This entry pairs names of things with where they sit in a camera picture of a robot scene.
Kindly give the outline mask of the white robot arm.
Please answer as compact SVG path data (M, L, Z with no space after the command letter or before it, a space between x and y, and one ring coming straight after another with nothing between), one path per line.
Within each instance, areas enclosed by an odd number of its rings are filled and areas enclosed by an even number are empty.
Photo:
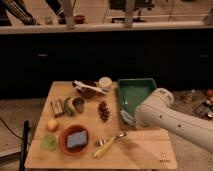
M135 109L140 125L156 124L213 153L213 123L173 110L173 94L165 88L155 89Z

